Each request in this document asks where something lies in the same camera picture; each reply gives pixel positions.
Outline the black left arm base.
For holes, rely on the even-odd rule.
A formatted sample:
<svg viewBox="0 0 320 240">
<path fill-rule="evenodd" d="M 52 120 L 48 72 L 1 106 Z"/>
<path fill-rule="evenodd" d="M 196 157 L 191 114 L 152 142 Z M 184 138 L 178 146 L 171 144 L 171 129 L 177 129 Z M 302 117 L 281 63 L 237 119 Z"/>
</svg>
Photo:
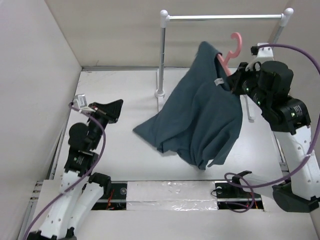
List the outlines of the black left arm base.
<svg viewBox="0 0 320 240">
<path fill-rule="evenodd" d="M 127 209 L 127 187 L 126 181 L 113 181 L 108 196 L 100 198 L 92 207 L 93 211 L 118 211 Z"/>
</svg>

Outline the pink plastic hanger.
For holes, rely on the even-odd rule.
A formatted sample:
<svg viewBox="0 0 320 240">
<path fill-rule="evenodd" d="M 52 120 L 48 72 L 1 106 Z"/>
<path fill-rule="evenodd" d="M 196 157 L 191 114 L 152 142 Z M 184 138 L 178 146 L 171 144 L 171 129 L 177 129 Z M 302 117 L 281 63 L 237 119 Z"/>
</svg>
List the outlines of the pink plastic hanger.
<svg viewBox="0 0 320 240">
<path fill-rule="evenodd" d="M 226 55 L 226 57 L 223 57 L 220 53 L 218 53 L 216 55 L 216 58 L 218 59 L 220 65 L 222 66 L 226 76 L 230 76 L 232 73 L 229 69 L 229 61 L 230 59 L 235 59 L 239 56 L 239 54 L 241 53 L 242 50 L 242 46 L 243 46 L 243 40 L 242 40 L 242 36 L 239 32 L 233 32 L 230 35 L 231 39 L 236 40 L 237 46 L 235 51 L 229 51 Z"/>
</svg>

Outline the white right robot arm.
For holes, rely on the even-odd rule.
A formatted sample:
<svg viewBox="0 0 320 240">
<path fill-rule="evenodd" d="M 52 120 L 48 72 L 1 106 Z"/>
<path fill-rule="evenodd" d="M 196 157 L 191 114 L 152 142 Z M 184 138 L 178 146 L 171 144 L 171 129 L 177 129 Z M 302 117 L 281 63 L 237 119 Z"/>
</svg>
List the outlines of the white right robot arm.
<svg viewBox="0 0 320 240">
<path fill-rule="evenodd" d="M 280 143 L 288 175 L 268 180 L 243 171 L 230 181 L 237 197 L 254 192 L 275 200 L 286 212 L 311 213 L 320 206 L 320 167 L 314 152 L 319 135 L 311 136 L 311 119 L 305 103 L 289 95 L 294 73 L 280 61 L 242 62 L 227 77 L 232 92 L 250 98 Z"/>
</svg>

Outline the blue t shirt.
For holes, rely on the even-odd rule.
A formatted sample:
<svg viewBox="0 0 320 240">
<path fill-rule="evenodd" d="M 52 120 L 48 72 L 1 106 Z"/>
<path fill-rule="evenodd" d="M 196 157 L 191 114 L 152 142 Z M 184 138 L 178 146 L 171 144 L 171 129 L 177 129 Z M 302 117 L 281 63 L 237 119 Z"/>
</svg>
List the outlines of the blue t shirt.
<svg viewBox="0 0 320 240">
<path fill-rule="evenodd" d="M 223 165 L 240 136 L 243 110 L 240 97 L 223 100 L 222 94 L 210 97 L 214 88 L 206 83 L 187 103 L 165 120 L 154 115 L 137 125 L 133 132 L 162 154 L 171 151 L 200 170 Z"/>
</svg>

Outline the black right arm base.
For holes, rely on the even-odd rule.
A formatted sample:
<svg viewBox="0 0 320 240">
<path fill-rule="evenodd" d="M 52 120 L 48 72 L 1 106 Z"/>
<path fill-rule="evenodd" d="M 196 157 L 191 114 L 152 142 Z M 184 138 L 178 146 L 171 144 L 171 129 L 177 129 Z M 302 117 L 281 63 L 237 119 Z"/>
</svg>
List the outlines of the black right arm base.
<svg viewBox="0 0 320 240">
<path fill-rule="evenodd" d="M 241 183 L 241 179 L 251 173 L 248 170 L 240 173 L 228 172 L 224 175 L 224 180 L 214 181 L 214 188 L 210 195 L 217 200 L 219 210 L 230 210 L 234 213 L 264 210 L 261 195 L 251 192 L 249 188 L 242 189 L 233 185 L 246 186 L 246 182 Z"/>
</svg>

